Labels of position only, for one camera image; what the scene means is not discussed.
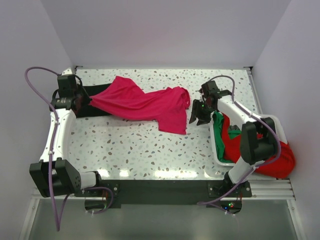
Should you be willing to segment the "magenta t shirt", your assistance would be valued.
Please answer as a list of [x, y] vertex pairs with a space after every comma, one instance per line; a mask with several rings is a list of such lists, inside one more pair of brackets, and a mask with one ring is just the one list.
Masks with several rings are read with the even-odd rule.
[[185, 135], [188, 90], [176, 86], [145, 93], [130, 78], [116, 76], [110, 86], [91, 97], [90, 105], [130, 121], [157, 121], [158, 130]]

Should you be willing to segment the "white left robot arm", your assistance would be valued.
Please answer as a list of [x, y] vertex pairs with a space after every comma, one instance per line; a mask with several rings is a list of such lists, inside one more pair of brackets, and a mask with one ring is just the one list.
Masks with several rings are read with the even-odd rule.
[[91, 99], [71, 68], [56, 76], [58, 89], [52, 99], [42, 97], [50, 110], [47, 141], [39, 161], [30, 165], [29, 173], [44, 198], [77, 194], [85, 189], [92, 196], [99, 196], [104, 190], [99, 173], [80, 173], [69, 161], [72, 126]]

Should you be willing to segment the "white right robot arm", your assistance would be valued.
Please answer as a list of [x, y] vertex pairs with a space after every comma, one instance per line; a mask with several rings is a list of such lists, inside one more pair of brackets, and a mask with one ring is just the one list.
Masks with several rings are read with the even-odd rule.
[[260, 165], [270, 158], [278, 158], [281, 152], [281, 143], [276, 134], [276, 123], [270, 117], [263, 118], [250, 112], [245, 106], [237, 102], [234, 92], [220, 90], [215, 81], [202, 84], [202, 99], [192, 102], [192, 111], [189, 122], [197, 121], [197, 125], [213, 123], [213, 113], [220, 112], [233, 119], [240, 128], [240, 157], [232, 169], [225, 175], [221, 188], [230, 197], [240, 190], [240, 184], [247, 180]]

